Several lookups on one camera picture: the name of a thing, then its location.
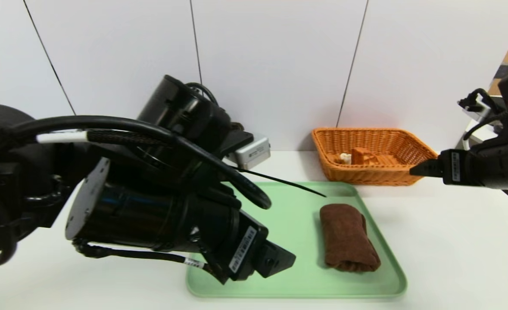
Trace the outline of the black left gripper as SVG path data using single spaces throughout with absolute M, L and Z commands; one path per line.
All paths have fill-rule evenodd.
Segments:
M 184 210 L 187 241 L 204 258 L 185 257 L 184 264 L 207 272 L 222 285 L 246 280 L 253 270 L 268 278 L 296 261 L 287 249 L 264 241 L 267 229 L 242 210 L 242 202 L 233 194 L 216 198 L 186 194 Z

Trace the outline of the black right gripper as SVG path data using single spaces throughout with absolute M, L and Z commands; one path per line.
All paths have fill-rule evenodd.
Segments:
M 409 169 L 410 175 L 442 178 L 446 185 L 508 189 L 508 144 L 482 143 L 449 149 Z

